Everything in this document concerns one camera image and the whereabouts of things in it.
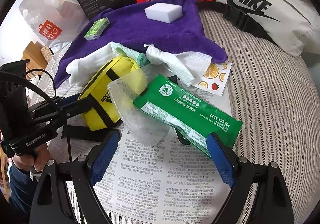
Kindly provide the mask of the person's left hand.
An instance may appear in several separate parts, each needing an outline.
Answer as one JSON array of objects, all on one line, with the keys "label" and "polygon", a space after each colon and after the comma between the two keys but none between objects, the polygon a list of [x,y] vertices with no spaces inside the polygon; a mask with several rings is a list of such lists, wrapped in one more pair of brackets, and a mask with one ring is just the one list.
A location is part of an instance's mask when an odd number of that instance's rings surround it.
[{"label": "person's left hand", "polygon": [[37,153],[36,159],[32,155],[23,155],[23,156],[13,156],[11,158],[12,162],[18,169],[29,171],[34,167],[35,171],[43,171],[47,162],[51,159],[50,152],[48,150],[47,143],[44,143],[35,149]]}]

